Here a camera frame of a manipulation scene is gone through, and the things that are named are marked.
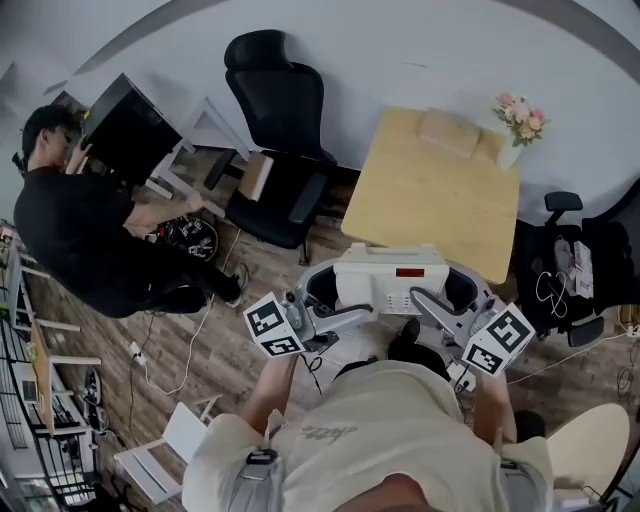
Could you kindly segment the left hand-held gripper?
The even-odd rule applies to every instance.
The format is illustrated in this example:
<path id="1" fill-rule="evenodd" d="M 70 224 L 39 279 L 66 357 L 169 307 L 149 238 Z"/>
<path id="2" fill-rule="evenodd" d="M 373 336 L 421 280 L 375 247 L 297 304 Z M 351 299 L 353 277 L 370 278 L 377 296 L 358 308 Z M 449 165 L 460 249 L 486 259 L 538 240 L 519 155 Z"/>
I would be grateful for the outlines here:
<path id="1" fill-rule="evenodd" d="M 306 352 L 323 354 L 339 341 L 335 332 L 320 333 L 314 316 L 323 321 L 364 321 L 373 315 L 369 304 L 336 310 L 338 291 L 333 262 L 309 267 L 299 289 L 281 298 L 269 292 L 243 311 L 253 342 L 269 357 Z"/>

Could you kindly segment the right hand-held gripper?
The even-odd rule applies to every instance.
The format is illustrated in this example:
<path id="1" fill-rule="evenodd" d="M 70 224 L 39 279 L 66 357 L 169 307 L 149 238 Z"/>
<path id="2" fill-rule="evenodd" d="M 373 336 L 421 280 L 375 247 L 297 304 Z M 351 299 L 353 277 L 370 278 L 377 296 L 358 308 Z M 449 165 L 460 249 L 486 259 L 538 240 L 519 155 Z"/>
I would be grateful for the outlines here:
<path id="1" fill-rule="evenodd" d="M 492 377 L 501 375 L 535 334 L 514 303 L 489 292 L 486 281 L 465 266 L 449 267 L 446 299 L 452 307 L 420 287 L 412 287 L 410 297 L 422 315 L 447 332 L 463 362 Z"/>

